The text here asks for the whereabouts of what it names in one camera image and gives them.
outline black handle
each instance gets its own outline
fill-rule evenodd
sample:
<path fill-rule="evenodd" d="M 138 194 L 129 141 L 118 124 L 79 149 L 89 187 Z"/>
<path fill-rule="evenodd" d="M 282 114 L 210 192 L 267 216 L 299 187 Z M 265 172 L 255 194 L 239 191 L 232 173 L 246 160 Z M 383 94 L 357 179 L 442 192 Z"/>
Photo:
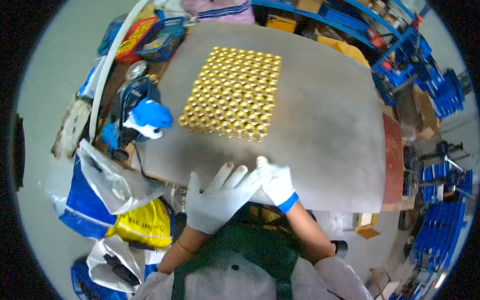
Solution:
<path fill-rule="evenodd" d="M 16 114 L 13 140 L 13 185 L 17 192 L 24 186 L 25 170 L 25 134 L 24 119 Z"/>

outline red object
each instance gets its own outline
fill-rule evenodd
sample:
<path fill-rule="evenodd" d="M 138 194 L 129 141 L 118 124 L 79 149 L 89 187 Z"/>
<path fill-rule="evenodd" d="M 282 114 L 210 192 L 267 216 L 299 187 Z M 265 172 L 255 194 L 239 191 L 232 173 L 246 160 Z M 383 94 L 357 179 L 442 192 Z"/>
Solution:
<path fill-rule="evenodd" d="M 385 70 L 387 70 L 387 71 L 389 71 L 389 72 L 390 72 L 391 69 L 392 69 L 392 64 L 391 64 L 389 61 L 384 60 L 384 61 L 382 61 L 382 62 L 380 63 L 380 65 L 381 65 L 382 67 L 384 67 Z"/>
<path fill-rule="evenodd" d="M 378 32 L 375 27 L 368 27 L 367 37 L 370 43 L 375 46 L 375 48 L 384 48 L 387 46 L 384 37 Z"/>
<path fill-rule="evenodd" d="M 135 46 L 137 46 L 138 42 L 140 42 L 140 40 L 146 35 L 146 33 L 150 30 L 150 28 L 152 28 L 152 26 L 158 21 L 158 18 L 157 17 L 151 17 L 151 18 L 146 18 L 146 19 L 142 19 L 140 21 L 138 21 L 137 23 L 133 24 L 129 30 L 127 31 L 127 34 L 125 35 L 125 38 L 123 38 L 123 41 L 126 41 L 128 40 L 128 38 L 133 34 L 133 32 L 142 24 L 145 24 L 145 23 L 150 23 L 150 26 L 148 27 L 147 30 L 145 30 L 144 34 L 142 34 L 142 36 L 140 36 L 138 38 L 138 40 L 135 42 L 135 45 L 133 45 L 133 47 L 126 51 L 126 52 L 123 52 L 121 54 L 118 54 L 117 56 L 115 56 L 115 60 L 116 61 L 120 61 L 120 62 L 124 62 L 124 63 L 134 63 L 134 62 L 137 62 L 139 60 L 141 60 L 142 58 L 140 57 L 140 55 L 138 54 L 135 54 L 133 51 L 135 50 Z"/>
<path fill-rule="evenodd" d="M 385 191 L 382 205 L 393 206 L 402 201 L 403 141 L 400 124 L 383 115 L 385 133 Z"/>
<path fill-rule="evenodd" d="M 423 22 L 423 18 L 419 14 L 415 14 L 415 21 L 412 22 L 412 27 L 415 29 L 419 28 L 420 23 Z"/>

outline green apron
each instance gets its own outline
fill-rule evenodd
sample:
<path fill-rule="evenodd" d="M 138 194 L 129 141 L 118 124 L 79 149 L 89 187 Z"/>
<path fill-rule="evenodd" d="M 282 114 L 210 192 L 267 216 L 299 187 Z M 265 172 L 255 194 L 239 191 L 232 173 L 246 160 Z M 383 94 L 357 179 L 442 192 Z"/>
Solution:
<path fill-rule="evenodd" d="M 296 241 L 282 230 L 266 229 L 261 221 L 244 222 L 234 217 L 195 253 L 195 257 L 175 269 L 172 299 L 185 299 L 185 277 L 211 266 L 217 257 L 232 252 L 266 271 L 276 283 L 278 300 L 292 299 L 290 278 L 297 263 Z"/>

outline blue cuff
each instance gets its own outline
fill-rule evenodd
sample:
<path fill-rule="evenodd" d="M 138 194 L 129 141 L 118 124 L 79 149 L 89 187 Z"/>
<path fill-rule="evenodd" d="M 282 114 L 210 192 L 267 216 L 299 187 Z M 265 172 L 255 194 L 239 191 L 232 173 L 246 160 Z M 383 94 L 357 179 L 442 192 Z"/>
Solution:
<path fill-rule="evenodd" d="M 288 200 L 278 206 L 278 209 L 280 209 L 282 213 L 286 214 L 292 208 L 295 202 L 298 201 L 298 199 L 299 196 L 294 192 Z"/>

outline white tube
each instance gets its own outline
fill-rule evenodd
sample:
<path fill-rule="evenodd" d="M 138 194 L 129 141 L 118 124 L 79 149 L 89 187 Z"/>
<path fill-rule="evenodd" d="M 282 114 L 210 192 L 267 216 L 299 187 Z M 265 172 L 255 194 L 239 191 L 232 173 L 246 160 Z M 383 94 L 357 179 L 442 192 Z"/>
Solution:
<path fill-rule="evenodd" d="M 98 84 L 95 90 L 95 96 L 93 98 L 92 103 L 92 113 L 90 114 L 90 128 L 88 130 L 88 135 L 90 137 L 90 143 L 93 142 L 95 139 L 96 133 L 96 123 L 98 118 L 98 110 L 100 108 L 100 100 L 102 99 L 103 89 L 105 87 L 105 83 L 107 82 L 108 73 L 110 72 L 110 68 L 112 66 L 113 60 L 117 55 L 117 50 L 120 44 L 123 41 L 123 38 L 127 34 L 127 31 L 130 29 L 133 21 L 137 17 L 137 15 L 142 11 L 144 6 L 148 3 L 148 0 L 140 0 L 138 3 L 133 7 L 133 9 L 128 14 L 127 18 L 123 22 L 120 30 L 118 31 L 115 39 L 113 40 L 112 46 L 108 51 L 107 58 L 105 58 L 105 63 L 103 64 L 102 71 L 100 73 L 100 78 L 98 79 Z"/>

